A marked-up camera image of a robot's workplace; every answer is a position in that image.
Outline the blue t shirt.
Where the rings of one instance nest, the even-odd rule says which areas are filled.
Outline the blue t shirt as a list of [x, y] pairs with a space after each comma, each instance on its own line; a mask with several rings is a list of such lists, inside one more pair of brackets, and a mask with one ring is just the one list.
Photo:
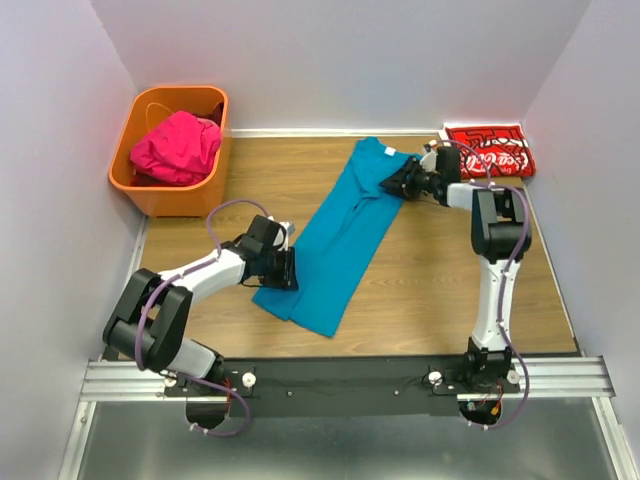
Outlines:
[[334, 187], [295, 241], [296, 291], [261, 288], [253, 302], [283, 321], [328, 338], [345, 310], [403, 200], [381, 182], [408, 153], [376, 138], [359, 140]]

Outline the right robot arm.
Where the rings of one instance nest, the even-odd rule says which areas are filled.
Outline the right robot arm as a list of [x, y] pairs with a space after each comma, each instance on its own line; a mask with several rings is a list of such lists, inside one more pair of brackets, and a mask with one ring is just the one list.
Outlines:
[[512, 375], [510, 317], [515, 281], [532, 242], [531, 215], [522, 189], [489, 180], [464, 182], [461, 144], [431, 142], [380, 182], [385, 193], [416, 201], [430, 195], [440, 205], [471, 214], [470, 238], [480, 261], [476, 323], [453, 380], [480, 392]]

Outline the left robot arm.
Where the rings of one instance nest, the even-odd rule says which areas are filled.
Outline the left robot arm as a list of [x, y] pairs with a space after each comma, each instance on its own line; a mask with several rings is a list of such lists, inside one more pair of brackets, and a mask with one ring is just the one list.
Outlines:
[[224, 359], [185, 336], [191, 307], [228, 287], [255, 280], [259, 287], [295, 291], [294, 225], [257, 215], [248, 230], [188, 265], [129, 278], [103, 330], [103, 343], [139, 368], [187, 376], [201, 395], [224, 381]]

